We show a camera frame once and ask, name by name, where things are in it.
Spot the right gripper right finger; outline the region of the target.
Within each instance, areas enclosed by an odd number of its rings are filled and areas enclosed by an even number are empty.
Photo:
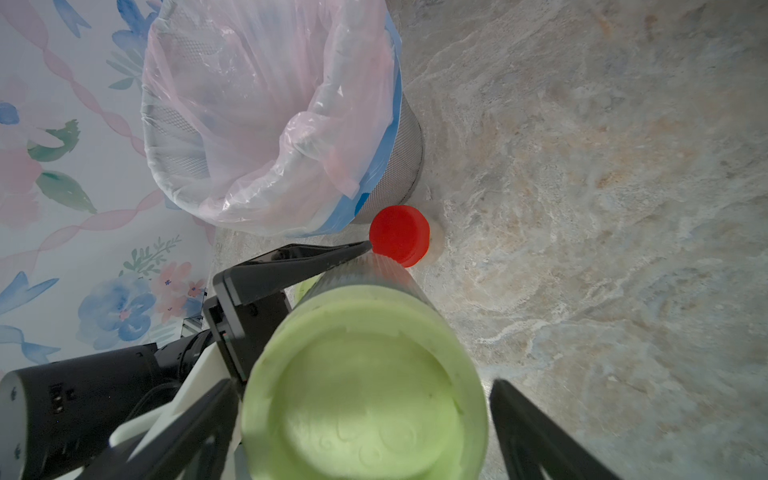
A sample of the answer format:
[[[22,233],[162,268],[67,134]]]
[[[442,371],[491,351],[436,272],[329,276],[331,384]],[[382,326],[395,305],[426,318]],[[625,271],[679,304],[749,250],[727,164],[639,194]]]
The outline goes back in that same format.
[[[509,478],[618,480],[508,381],[493,382],[489,405]]]

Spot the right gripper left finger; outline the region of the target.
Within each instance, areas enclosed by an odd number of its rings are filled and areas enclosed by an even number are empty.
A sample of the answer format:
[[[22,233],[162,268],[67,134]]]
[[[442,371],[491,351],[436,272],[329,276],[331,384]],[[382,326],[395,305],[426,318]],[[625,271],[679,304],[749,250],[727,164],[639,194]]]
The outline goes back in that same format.
[[[141,448],[141,435],[110,447],[81,479],[222,479],[238,413],[232,380],[221,380]]]

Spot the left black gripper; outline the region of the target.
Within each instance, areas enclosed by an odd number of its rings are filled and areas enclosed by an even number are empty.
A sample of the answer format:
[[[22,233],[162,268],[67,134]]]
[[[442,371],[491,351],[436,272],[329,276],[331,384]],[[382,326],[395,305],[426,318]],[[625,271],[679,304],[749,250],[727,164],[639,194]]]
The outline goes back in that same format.
[[[203,314],[230,376],[246,384],[267,343],[291,311],[283,290],[350,262],[369,241],[339,246],[288,244],[217,273]]]

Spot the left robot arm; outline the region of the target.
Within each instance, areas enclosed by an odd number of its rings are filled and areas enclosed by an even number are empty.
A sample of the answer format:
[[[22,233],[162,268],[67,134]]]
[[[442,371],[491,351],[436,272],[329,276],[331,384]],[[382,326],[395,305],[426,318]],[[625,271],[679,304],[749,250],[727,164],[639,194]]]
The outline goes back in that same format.
[[[251,370],[290,313],[287,288],[370,248],[280,247],[215,276],[193,336],[7,374],[2,477],[222,478]]]

